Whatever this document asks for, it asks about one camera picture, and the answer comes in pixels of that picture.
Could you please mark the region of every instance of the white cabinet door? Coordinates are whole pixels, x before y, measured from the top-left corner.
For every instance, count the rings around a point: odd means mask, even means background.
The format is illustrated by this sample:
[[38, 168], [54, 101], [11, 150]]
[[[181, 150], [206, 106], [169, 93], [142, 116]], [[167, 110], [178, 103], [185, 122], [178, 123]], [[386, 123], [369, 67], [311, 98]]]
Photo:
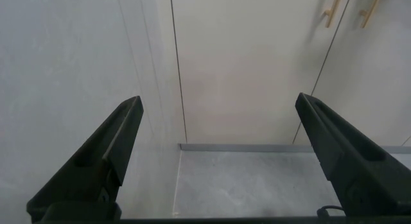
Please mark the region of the white cabinet door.
[[291, 144], [347, 0], [172, 0], [188, 143]]
[[[383, 146], [411, 134], [411, 0], [349, 0], [313, 96]], [[309, 144], [301, 126], [294, 144]]]

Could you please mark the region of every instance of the metal baseboard trim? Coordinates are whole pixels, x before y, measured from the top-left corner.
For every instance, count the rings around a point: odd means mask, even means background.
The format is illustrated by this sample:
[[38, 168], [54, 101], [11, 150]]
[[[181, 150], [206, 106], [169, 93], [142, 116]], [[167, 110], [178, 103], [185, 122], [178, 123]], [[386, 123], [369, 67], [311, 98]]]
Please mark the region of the metal baseboard trim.
[[[307, 145], [291, 144], [180, 144], [184, 151], [242, 151], [242, 152], [272, 152], [272, 153], [313, 153], [313, 148]], [[410, 147], [382, 146], [390, 154], [411, 154]]]

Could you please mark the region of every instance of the cable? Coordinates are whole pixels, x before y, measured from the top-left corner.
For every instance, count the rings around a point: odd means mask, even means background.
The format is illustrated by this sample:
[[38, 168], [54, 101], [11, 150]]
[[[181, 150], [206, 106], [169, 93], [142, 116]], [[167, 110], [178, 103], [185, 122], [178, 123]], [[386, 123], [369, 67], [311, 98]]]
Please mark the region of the cable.
[[338, 209], [340, 211], [344, 211], [341, 207], [336, 205], [325, 205], [317, 210], [317, 216], [319, 218], [327, 218], [329, 217], [327, 209]]

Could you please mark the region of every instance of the wooden handle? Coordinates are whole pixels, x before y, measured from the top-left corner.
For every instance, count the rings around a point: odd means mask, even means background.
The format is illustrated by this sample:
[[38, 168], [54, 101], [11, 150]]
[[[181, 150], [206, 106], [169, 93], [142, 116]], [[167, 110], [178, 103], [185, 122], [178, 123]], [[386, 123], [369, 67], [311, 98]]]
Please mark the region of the wooden handle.
[[334, 15], [335, 15], [335, 12], [338, 9], [338, 5], [340, 4], [340, 1], [341, 0], [334, 0], [333, 6], [331, 7], [331, 9], [325, 11], [325, 14], [328, 15], [326, 28], [329, 28], [331, 26], [331, 23], [333, 23]]
[[365, 28], [368, 25], [368, 22], [373, 13], [375, 12], [375, 9], [377, 8], [379, 1], [380, 0], [374, 0], [372, 2], [371, 9], [369, 12], [367, 12], [366, 10], [360, 10], [360, 15], [364, 16], [364, 21], [362, 21], [361, 28]]

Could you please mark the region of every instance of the concrete floor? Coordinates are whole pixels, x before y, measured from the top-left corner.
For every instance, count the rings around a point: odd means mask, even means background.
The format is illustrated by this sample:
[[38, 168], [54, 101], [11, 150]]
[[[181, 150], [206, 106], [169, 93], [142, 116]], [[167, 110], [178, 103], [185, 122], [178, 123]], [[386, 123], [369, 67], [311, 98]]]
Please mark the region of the concrete floor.
[[315, 216], [324, 205], [340, 204], [314, 153], [182, 152], [175, 217]]

